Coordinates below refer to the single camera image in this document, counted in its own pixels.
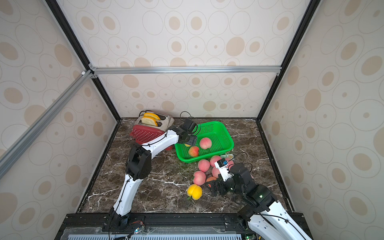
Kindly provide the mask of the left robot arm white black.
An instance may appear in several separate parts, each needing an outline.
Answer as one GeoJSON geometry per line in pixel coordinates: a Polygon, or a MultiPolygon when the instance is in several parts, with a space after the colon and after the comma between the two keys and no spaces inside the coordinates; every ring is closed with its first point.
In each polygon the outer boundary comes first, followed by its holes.
{"type": "Polygon", "coordinates": [[[197,141],[197,124],[185,119],[180,125],[171,126],[164,134],[143,144],[134,145],[126,163],[126,175],[118,200],[113,206],[118,217],[129,216],[137,190],[151,172],[152,159],[175,144],[194,146],[197,141]]]}

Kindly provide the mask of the black frame post right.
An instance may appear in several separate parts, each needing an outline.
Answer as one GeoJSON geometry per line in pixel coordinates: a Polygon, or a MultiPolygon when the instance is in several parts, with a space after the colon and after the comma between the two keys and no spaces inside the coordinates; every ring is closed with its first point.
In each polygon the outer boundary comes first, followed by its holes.
{"type": "Polygon", "coordinates": [[[270,106],[271,102],[272,102],[272,99],[285,75],[285,73],[288,71],[288,67],[290,66],[290,64],[292,63],[292,60],[293,60],[293,57],[297,51],[297,49],[299,48],[299,45],[301,43],[301,41],[303,40],[304,38],[304,35],[306,33],[306,31],[308,30],[309,28],[309,25],[319,7],[321,3],[321,0],[311,0],[309,2],[309,5],[303,15],[303,18],[302,20],[300,21],[300,24],[299,24],[299,27],[293,37],[293,40],[292,42],[290,43],[289,45],[289,48],[288,48],[288,51],[282,61],[282,64],[281,64],[281,70],[280,72],[277,74],[277,76],[275,77],[274,81],[273,81],[273,84],[267,94],[267,97],[262,105],[262,108],[257,116],[257,122],[258,123],[261,123],[265,113],[267,112],[267,109],[268,107],[270,106]]]}

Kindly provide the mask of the black front rail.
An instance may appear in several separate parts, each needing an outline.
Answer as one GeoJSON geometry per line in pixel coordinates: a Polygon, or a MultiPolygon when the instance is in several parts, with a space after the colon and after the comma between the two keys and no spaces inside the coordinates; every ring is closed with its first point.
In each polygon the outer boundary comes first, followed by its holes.
{"type": "Polygon", "coordinates": [[[140,213],[128,214],[120,217],[115,212],[110,213],[83,213],[68,214],[55,237],[63,239],[65,230],[80,228],[94,228],[106,232],[110,237],[112,233],[132,233],[135,226],[145,227],[218,227],[226,231],[235,231],[240,234],[249,234],[251,230],[246,227],[246,217],[250,218],[251,209],[242,208],[238,213],[221,214],[155,214],[140,213]]]}

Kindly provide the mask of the bread slice in toaster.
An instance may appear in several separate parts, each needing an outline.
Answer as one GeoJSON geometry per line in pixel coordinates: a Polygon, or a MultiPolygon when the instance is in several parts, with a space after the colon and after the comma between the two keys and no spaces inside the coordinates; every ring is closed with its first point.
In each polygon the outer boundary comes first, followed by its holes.
{"type": "Polygon", "coordinates": [[[154,113],[144,113],[144,117],[152,118],[155,121],[160,121],[161,120],[161,118],[158,115],[154,114],[154,113]]]}
{"type": "Polygon", "coordinates": [[[141,123],[144,125],[149,125],[149,126],[154,126],[154,127],[158,126],[156,119],[154,119],[152,117],[142,117],[141,123]]]}

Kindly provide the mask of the green plastic basket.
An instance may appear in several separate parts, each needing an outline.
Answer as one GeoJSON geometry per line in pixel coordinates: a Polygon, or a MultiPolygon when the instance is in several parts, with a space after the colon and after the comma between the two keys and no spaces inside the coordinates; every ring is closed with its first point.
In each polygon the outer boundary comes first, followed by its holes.
{"type": "Polygon", "coordinates": [[[218,121],[199,124],[195,128],[195,146],[175,144],[177,157],[184,163],[194,163],[202,159],[223,155],[233,150],[235,143],[226,126],[218,121]]]}

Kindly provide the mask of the green snack packet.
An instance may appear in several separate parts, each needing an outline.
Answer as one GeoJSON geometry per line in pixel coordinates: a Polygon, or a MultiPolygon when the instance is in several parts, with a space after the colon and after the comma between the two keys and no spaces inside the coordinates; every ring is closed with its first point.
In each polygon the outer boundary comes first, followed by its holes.
{"type": "Polygon", "coordinates": [[[227,159],[227,160],[232,160],[234,158],[234,155],[233,154],[225,154],[225,155],[221,155],[221,158],[227,159]]]}

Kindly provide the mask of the yellow orange peach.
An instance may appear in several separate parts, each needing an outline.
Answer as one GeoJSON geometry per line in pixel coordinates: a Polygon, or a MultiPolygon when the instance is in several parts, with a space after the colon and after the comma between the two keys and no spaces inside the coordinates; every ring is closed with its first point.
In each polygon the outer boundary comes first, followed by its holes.
{"type": "Polygon", "coordinates": [[[203,190],[199,185],[190,185],[187,189],[189,199],[199,200],[203,195],[203,190]]]}

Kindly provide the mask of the diagonal aluminium bar left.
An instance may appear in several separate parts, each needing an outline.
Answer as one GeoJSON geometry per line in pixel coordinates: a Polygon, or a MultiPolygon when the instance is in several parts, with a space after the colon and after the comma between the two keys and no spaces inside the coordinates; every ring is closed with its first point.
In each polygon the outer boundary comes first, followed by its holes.
{"type": "Polygon", "coordinates": [[[21,135],[17,141],[5,151],[1,157],[1,177],[19,160],[29,146],[36,140],[41,132],[51,123],[65,105],[72,99],[77,91],[91,78],[93,72],[83,72],[45,112],[21,135]]]}

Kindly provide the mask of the red polka dot toaster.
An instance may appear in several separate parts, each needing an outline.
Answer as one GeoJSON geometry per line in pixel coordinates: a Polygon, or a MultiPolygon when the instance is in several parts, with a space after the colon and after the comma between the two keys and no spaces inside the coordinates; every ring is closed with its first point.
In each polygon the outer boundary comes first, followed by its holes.
{"type": "Polygon", "coordinates": [[[149,110],[141,111],[138,119],[133,125],[130,136],[134,138],[137,144],[143,145],[144,143],[150,142],[165,134],[174,122],[175,120],[171,116],[155,113],[149,110]],[[144,113],[154,113],[158,115],[161,118],[160,121],[157,121],[158,126],[154,127],[142,124],[141,119],[144,116],[144,113]]]}

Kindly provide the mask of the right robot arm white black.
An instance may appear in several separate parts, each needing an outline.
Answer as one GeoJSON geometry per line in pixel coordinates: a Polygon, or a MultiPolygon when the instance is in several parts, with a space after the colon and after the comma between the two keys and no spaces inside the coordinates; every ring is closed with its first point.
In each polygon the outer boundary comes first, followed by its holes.
{"type": "Polygon", "coordinates": [[[237,213],[238,224],[265,240],[310,240],[311,237],[295,222],[273,192],[253,179],[244,164],[230,164],[221,159],[215,163],[218,178],[207,182],[212,195],[234,193],[245,206],[237,213]]]}

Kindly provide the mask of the horizontal aluminium bar back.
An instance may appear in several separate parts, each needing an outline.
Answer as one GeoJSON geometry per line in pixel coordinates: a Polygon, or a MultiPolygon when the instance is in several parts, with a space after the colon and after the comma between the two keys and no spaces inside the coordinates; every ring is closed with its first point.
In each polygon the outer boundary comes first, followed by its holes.
{"type": "Polygon", "coordinates": [[[279,73],[281,66],[200,66],[200,67],[93,67],[97,75],[106,74],[223,74],[223,73],[279,73]]]}

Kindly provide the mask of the pink peach with stem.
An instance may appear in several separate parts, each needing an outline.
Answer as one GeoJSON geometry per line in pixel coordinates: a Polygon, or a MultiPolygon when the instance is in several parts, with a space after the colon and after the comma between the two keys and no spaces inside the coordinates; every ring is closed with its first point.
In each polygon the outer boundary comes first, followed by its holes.
{"type": "Polygon", "coordinates": [[[206,182],[206,174],[202,171],[196,171],[194,173],[193,183],[195,185],[201,186],[206,182]]]}

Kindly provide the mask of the black aluminium frame post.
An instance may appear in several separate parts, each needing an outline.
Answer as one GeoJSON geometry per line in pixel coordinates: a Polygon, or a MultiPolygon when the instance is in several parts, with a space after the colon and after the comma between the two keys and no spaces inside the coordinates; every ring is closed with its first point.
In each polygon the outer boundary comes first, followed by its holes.
{"type": "MultiPolygon", "coordinates": [[[[80,60],[80,62],[82,63],[86,71],[91,70],[91,73],[94,73],[94,71],[90,67],[91,62],[86,52],[84,51],[84,48],[82,47],[81,43],[76,37],[75,32],[73,31],[73,28],[70,26],[70,23],[67,21],[67,18],[65,17],[59,3],[57,1],[51,1],[51,0],[46,0],[45,3],[47,4],[48,8],[52,12],[54,18],[58,22],[61,30],[65,34],[71,47],[75,51],[76,56],[78,57],[78,59],[80,60]]],[[[117,109],[115,108],[115,105],[113,104],[110,96],[108,95],[99,77],[94,77],[93,83],[96,86],[99,94],[103,98],[104,102],[106,103],[108,109],[112,113],[113,117],[117,122],[119,122],[121,120],[121,116],[119,115],[117,109]]]]}

